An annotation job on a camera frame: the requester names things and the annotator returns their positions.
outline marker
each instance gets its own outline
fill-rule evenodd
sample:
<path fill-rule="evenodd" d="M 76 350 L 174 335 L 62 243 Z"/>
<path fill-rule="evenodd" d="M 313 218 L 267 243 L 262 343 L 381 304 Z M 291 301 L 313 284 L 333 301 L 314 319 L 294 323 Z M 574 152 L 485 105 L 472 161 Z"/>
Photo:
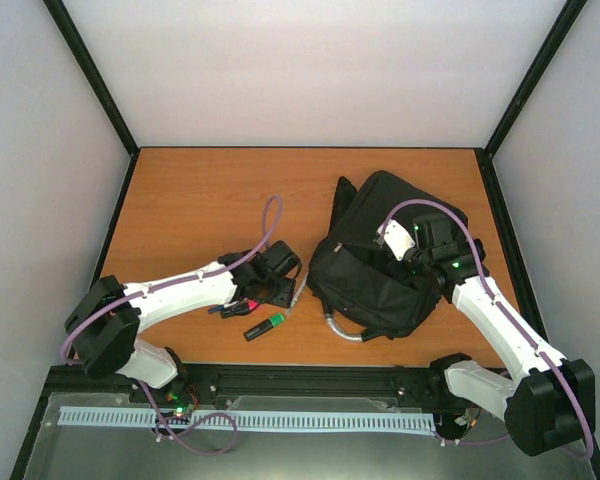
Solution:
<path fill-rule="evenodd" d="M 281 313 L 276 313 L 275 315 L 267 318 L 264 322 L 260 322 L 255 327 L 244 332 L 244 338 L 247 340 L 247 342 L 250 342 L 254 338 L 258 338 L 263 333 L 267 333 L 269 330 L 277 327 L 282 322 L 284 322 L 284 315 Z"/>

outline gray wall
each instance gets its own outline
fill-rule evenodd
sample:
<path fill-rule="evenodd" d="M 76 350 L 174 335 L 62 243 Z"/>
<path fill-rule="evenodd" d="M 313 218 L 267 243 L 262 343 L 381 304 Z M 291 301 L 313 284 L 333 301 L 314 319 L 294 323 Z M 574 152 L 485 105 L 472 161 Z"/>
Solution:
<path fill-rule="evenodd" d="M 127 156 L 41 1 L 0 1 L 0 479 L 88 286 Z"/>
<path fill-rule="evenodd" d="M 141 145 L 483 146 L 564 0 L 68 0 Z"/>
<path fill-rule="evenodd" d="M 580 15 L 496 168 L 550 340 L 595 370 L 600 442 L 600 0 Z"/>

